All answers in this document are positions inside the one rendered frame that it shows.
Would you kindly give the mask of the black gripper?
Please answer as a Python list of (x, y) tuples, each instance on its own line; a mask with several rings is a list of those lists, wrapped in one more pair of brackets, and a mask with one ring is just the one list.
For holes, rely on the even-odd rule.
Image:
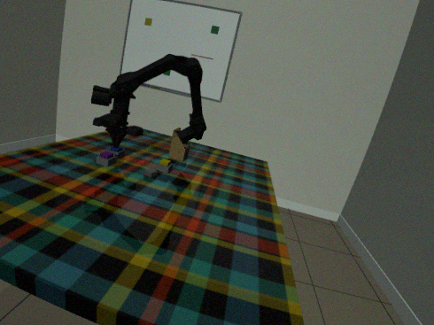
[[(139, 136), (143, 134), (143, 128), (138, 127), (138, 126), (133, 126), (133, 127), (126, 127), (128, 125), (127, 119), (128, 119), (128, 115), (130, 114), (130, 112), (128, 110), (122, 110), (122, 109), (118, 109), (118, 108), (112, 108), (113, 113), (118, 114), (119, 112), (122, 113), (122, 125), (121, 127), (118, 128), (112, 128), (112, 129), (106, 129), (105, 131), (108, 131), (109, 135), (112, 138), (112, 144), (113, 147), (118, 148), (120, 142), (122, 141), (122, 139), (124, 138), (124, 136), (126, 134), (128, 135), (132, 135), (132, 136)], [(111, 112), (112, 112), (111, 110)], [(95, 119), (93, 119), (93, 125), (100, 127), (100, 117), (96, 117)]]

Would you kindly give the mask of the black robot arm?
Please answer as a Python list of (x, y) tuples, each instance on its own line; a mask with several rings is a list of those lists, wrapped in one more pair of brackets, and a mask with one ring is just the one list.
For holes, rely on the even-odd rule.
[[(172, 70), (179, 74), (188, 76), (190, 84), (190, 95), (192, 102), (192, 113), (190, 115), (189, 126), (181, 131), (176, 130), (182, 143), (187, 143), (195, 138), (202, 139), (206, 131), (205, 120), (202, 114), (200, 83), (202, 81), (202, 69), (196, 58), (188, 58), (167, 54), (165, 57), (141, 68), (136, 72), (127, 72), (120, 74), (117, 81), (110, 85), (110, 88), (102, 88), (94, 85), (91, 97), (92, 104), (99, 104), (128, 110), (130, 98), (136, 98), (133, 92), (143, 83), (155, 78), (156, 76)], [(118, 128), (122, 125), (122, 113), (115, 114), (112, 112), (100, 117), (100, 126), (108, 129)]]

